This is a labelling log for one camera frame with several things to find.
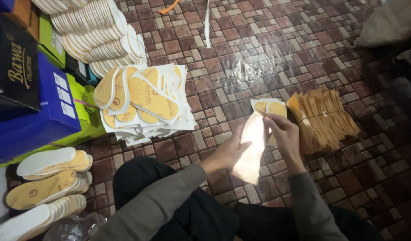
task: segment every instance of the orange scrap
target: orange scrap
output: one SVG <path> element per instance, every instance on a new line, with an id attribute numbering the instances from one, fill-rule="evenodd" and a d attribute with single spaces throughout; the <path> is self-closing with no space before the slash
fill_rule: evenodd
<path id="1" fill-rule="evenodd" d="M 160 13 L 160 14 L 162 14 L 162 15 L 168 13 L 171 9 L 173 9 L 174 7 L 176 7 L 176 5 L 177 5 L 177 3 L 179 3 L 179 1 L 180 1 L 180 0 L 174 1 L 174 3 L 173 3 L 170 7 L 166 8 L 166 9 L 164 9 L 164 10 L 159 10 L 158 13 Z"/>

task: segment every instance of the tiled floor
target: tiled floor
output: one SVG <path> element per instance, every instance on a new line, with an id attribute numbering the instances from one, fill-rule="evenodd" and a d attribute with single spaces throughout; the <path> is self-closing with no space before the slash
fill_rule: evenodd
<path id="1" fill-rule="evenodd" d="M 175 169 L 207 157 L 245 122 L 252 98 L 286 101 L 295 92 L 337 88 L 364 141 L 307 156 L 311 175 L 329 204 L 356 211 L 386 239 L 411 239 L 411 116 L 392 98 L 390 87 L 398 83 L 390 68 L 351 47 L 377 1 L 211 0 L 211 49 L 203 34 L 206 1 L 181 0 L 169 14 L 157 13 L 170 4 L 119 2 L 143 33 L 151 65 L 187 65 L 186 93 L 198 126 L 133 147 L 113 135 L 80 146 L 94 157 L 87 211 L 114 213 L 113 174 L 135 156 L 153 156 Z M 290 206 L 278 150 L 264 152 L 260 173 L 257 186 L 221 171 L 202 188 L 223 204 Z"/>

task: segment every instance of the person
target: person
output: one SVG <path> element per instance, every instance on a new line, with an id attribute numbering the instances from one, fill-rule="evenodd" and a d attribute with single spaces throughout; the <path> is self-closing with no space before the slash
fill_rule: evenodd
<path id="1" fill-rule="evenodd" d="M 91 240 L 383 240 L 355 213 L 322 200 L 302 163 L 297 125 L 277 115 L 263 121 L 286 162 L 292 208 L 238 202 L 230 210 L 198 188 L 248 148 L 240 127 L 212 155 L 179 172 L 150 157 L 124 163 L 113 178 L 116 213 Z"/>

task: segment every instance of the clear plastic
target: clear plastic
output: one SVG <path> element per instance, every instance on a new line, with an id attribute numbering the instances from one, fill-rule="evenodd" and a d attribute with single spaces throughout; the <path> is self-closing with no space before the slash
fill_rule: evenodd
<path id="1" fill-rule="evenodd" d="M 107 221 L 107 218 L 91 213 L 85 218 L 73 215 L 63 218 L 50 228 L 43 241 L 87 241 Z"/>

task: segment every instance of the gray jacket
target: gray jacket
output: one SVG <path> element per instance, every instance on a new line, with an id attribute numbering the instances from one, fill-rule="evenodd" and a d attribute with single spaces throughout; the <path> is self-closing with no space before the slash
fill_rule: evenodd
<path id="1" fill-rule="evenodd" d="M 150 240 L 205 180 L 203 168 L 194 163 L 152 183 L 111 216 L 91 240 Z M 309 173 L 290 176 L 289 184 L 292 210 L 301 239 L 347 240 L 335 224 Z"/>

